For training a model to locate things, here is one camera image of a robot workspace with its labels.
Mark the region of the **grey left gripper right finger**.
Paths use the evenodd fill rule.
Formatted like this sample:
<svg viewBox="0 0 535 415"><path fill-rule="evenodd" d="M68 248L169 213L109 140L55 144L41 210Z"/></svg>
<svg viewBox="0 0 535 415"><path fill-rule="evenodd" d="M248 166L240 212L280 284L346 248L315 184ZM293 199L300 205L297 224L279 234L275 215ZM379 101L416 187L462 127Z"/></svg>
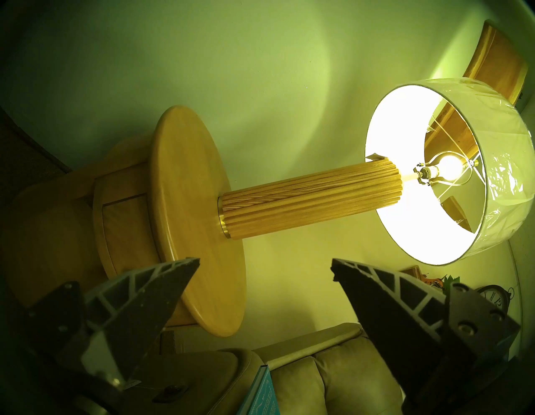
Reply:
<svg viewBox="0 0 535 415"><path fill-rule="evenodd" d="M405 393L403 414L483 414L520 325L459 282L445 295L401 272L333 258L334 282Z"/></svg>

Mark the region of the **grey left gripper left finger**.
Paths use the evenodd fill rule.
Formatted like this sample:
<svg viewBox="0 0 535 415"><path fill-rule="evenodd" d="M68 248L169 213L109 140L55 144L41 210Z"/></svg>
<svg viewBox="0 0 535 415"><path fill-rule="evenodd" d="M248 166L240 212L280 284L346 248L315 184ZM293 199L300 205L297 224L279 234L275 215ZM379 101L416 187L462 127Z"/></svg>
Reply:
<svg viewBox="0 0 535 415"><path fill-rule="evenodd" d="M25 310L37 350L67 371L125 382L175 311L200 258L130 270L82 293L66 281Z"/></svg>

